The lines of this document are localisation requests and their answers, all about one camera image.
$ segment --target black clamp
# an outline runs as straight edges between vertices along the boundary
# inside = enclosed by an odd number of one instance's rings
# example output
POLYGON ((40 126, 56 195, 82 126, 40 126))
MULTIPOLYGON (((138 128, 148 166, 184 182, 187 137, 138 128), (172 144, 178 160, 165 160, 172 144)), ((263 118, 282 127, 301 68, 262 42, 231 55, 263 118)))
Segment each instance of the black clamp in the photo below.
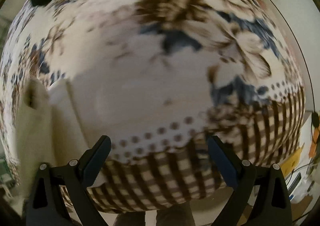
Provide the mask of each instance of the black clamp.
POLYGON ((238 156, 214 135, 207 135, 210 158, 227 186, 234 192, 211 226, 236 226, 255 185, 259 192, 244 226, 291 226, 291 204, 284 176, 278 164, 255 166, 238 156))
MULTIPOLYGON (((236 226, 253 186, 260 185, 256 202, 245 226, 290 226, 291 206, 285 180, 278 164, 257 167, 241 161, 214 135, 207 135, 210 158, 226 184, 234 189, 212 226, 236 226)), ((26 212, 27 226, 72 226, 60 186, 65 185, 83 226, 108 226, 86 188, 92 186, 111 151, 111 140, 102 136, 79 160, 51 168, 42 164, 37 172, 26 212)))
POLYGON ((86 188, 92 186, 111 150, 111 140, 102 136, 79 160, 51 168, 42 164, 37 172, 26 212, 27 226, 73 226, 60 185, 65 185, 84 226, 108 226, 94 206, 86 188))

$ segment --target orange tag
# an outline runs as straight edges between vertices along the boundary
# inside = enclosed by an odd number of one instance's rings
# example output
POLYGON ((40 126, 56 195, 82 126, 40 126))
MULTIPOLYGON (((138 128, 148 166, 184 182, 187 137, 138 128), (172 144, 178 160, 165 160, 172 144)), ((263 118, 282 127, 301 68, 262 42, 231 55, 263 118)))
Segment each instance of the orange tag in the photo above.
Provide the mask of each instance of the orange tag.
POLYGON ((319 128, 315 128, 315 131, 313 133, 313 141, 311 142, 310 151, 309 151, 309 158, 313 158, 316 155, 316 149, 317 149, 317 141, 319 136, 319 128))
POLYGON ((292 170, 294 170, 294 168, 298 165, 301 151, 302 148, 297 149, 287 158, 285 162, 280 165, 284 177, 289 175, 292 170))

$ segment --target dark pants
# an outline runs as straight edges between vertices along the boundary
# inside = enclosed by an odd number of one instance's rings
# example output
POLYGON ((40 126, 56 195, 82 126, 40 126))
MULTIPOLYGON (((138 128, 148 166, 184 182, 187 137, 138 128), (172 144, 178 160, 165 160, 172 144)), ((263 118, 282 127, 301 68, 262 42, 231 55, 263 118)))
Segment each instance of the dark pants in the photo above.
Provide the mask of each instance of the dark pants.
MULTIPOLYGON (((113 226, 145 226, 145 212, 119 214, 113 226)), ((189 203, 158 210, 156 226, 195 226, 189 203)))

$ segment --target floral patterned fabric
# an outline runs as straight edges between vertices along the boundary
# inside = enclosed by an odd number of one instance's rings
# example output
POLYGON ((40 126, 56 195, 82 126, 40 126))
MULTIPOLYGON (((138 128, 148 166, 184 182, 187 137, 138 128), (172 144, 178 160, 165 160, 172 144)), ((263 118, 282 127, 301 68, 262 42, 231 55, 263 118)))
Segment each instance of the floral patterned fabric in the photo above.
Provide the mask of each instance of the floral patterned fabric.
MULTIPOLYGON (((253 164, 299 146, 304 87, 261 0, 27 1, 0 63, 0 132, 12 171, 26 80, 68 78, 84 137, 110 136, 104 212, 162 209, 224 187, 205 132, 253 164)), ((65 201, 70 204, 65 189, 65 201)))

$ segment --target white fabric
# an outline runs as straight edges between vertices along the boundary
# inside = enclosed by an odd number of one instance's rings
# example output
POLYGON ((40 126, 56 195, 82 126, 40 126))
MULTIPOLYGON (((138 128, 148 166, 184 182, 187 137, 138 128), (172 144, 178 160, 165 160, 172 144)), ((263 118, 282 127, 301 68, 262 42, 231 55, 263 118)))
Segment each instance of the white fabric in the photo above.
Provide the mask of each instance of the white fabric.
MULTIPOLYGON (((31 80, 18 108, 16 127, 20 191, 25 198, 40 164, 63 166, 89 149, 63 79, 48 92, 39 81, 31 80)), ((92 187, 104 182, 100 173, 92 187)))
POLYGON ((22 96, 16 119, 16 145, 20 175, 20 193, 29 196, 41 163, 55 166, 52 146, 51 107, 45 87, 31 80, 22 96))

